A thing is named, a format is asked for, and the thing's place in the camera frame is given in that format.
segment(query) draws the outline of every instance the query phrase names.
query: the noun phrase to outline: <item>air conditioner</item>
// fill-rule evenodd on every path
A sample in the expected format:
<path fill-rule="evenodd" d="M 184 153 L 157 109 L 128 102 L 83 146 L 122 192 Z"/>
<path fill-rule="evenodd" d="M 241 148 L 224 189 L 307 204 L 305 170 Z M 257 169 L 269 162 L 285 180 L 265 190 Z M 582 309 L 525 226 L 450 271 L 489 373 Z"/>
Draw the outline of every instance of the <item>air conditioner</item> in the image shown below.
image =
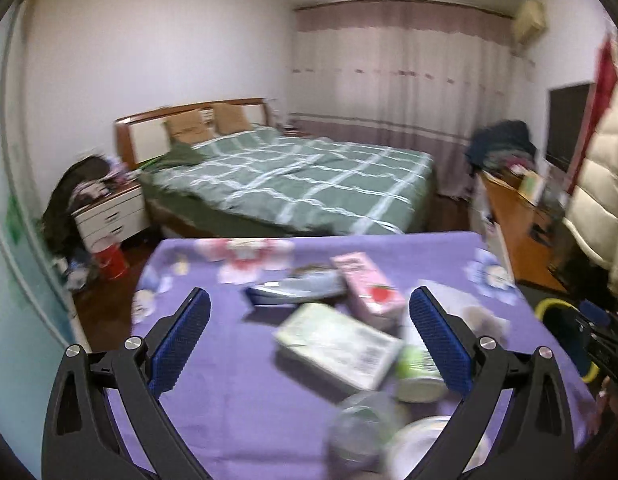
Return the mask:
<path fill-rule="evenodd" d="M 547 28 L 544 5 L 536 0 L 522 4 L 513 21 L 513 37 L 516 43 L 526 45 L 535 40 Z"/>

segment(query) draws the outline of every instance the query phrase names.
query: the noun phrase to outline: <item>bed frame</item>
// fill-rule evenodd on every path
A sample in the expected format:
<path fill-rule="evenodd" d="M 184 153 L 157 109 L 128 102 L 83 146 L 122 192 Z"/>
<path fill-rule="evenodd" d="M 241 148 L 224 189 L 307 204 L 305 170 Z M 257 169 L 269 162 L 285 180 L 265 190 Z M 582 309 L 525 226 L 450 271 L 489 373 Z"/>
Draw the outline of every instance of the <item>bed frame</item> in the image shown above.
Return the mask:
<path fill-rule="evenodd" d="M 209 101 L 189 105 L 158 108 L 115 121 L 116 149 L 129 170 L 137 170 L 144 162 L 164 155 L 169 151 L 169 137 L 163 126 L 164 119 L 191 110 L 209 110 L 218 103 L 241 105 L 247 120 L 253 123 L 270 124 L 269 109 L 262 98 Z M 214 234 L 201 231 L 182 219 L 150 202 L 147 213 L 154 225 L 165 226 L 185 238 L 209 238 Z"/>

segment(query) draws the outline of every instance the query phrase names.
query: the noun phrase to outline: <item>wooden headboard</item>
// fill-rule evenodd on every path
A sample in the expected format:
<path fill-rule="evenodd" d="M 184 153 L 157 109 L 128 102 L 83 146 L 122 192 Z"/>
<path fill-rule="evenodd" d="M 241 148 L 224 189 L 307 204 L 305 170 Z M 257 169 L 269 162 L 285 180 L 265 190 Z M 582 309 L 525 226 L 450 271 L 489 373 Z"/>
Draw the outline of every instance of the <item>wooden headboard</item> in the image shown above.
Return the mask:
<path fill-rule="evenodd" d="M 190 110 L 211 110 L 212 105 L 217 103 L 241 105 L 247 120 L 269 124 L 269 111 L 262 98 L 210 101 L 158 108 L 115 121 L 118 155 L 129 170 L 135 170 L 143 162 L 164 155 L 169 151 L 169 137 L 163 125 L 164 118 Z"/>

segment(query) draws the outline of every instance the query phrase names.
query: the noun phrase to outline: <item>pink box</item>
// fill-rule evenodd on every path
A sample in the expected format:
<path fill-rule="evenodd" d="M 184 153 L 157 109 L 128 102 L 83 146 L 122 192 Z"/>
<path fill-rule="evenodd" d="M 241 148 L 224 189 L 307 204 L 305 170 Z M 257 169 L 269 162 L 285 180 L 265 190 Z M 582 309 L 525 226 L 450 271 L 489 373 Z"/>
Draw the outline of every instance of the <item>pink box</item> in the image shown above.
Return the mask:
<path fill-rule="evenodd" d="M 406 301 L 365 253 L 334 256 L 331 261 L 349 286 L 349 309 L 368 325 L 386 330 L 402 319 Z"/>

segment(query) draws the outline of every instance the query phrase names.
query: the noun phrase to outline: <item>white puffer jacket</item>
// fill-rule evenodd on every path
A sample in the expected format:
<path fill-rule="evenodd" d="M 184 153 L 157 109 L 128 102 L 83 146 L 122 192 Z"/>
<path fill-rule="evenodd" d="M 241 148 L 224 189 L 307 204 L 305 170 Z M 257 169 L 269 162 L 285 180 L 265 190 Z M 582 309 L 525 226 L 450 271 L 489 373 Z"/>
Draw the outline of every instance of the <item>white puffer jacket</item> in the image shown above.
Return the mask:
<path fill-rule="evenodd" d="M 618 48 L 614 48 L 618 73 Z M 618 297 L 618 84 L 594 132 L 564 224 L 589 259 L 610 272 Z"/>

